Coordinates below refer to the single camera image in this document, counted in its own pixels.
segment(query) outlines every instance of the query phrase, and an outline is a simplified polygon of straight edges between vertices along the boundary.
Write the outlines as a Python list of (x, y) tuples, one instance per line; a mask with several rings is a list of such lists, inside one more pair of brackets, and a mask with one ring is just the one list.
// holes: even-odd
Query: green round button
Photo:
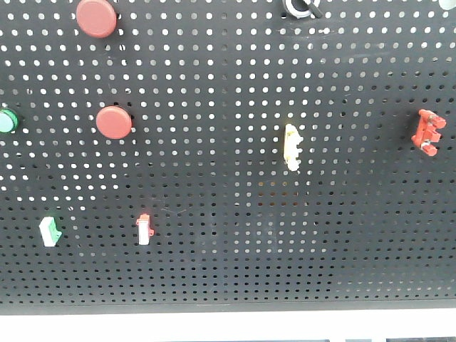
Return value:
[(19, 118), (14, 111), (0, 108), (0, 133), (10, 133), (19, 126)]

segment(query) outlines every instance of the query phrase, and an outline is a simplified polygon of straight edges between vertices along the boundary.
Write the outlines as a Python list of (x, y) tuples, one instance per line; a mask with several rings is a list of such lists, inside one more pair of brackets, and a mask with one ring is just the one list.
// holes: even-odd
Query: green clip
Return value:
[(41, 220), (40, 231), (45, 247), (55, 247), (62, 236), (62, 232), (57, 230), (56, 221), (53, 217), (44, 217)]
[(9, 108), (0, 108), (0, 133), (11, 133), (19, 126), (19, 117)]

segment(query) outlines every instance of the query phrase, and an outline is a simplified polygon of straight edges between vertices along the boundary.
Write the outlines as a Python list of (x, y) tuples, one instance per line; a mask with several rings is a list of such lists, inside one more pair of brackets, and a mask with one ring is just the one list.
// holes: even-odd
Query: red knob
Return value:
[(131, 127), (131, 117), (120, 107), (106, 107), (97, 114), (97, 128), (109, 139), (125, 138), (130, 134)]
[(106, 38), (117, 25), (114, 8), (106, 0), (82, 0), (76, 9), (78, 25), (90, 37)]

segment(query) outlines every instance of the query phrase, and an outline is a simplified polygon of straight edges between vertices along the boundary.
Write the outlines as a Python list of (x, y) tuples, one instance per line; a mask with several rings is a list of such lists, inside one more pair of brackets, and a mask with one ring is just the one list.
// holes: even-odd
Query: perforated metal panel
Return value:
[[(0, 136), (2, 313), (454, 306), (456, 10), (121, 0), (99, 40), (76, 5), (0, 1), (0, 103), (23, 118)], [(114, 104), (124, 140), (95, 129)], [(410, 141), (421, 108), (448, 122), (436, 157)]]

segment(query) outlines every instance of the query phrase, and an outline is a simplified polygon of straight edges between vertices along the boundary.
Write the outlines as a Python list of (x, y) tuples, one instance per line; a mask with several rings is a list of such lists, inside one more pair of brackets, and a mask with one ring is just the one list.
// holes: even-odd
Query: red connector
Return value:
[(416, 130), (416, 134), (412, 136), (412, 141), (416, 147), (420, 148), (424, 153), (433, 157), (437, 154), (437, 148), (431, 143), (438, 143), (441, 134), (436, 130), (444, 128), (447, 122), (437, 114), (430, 110), (422, 109), (418, 113), (421, 116), (420, 124)]

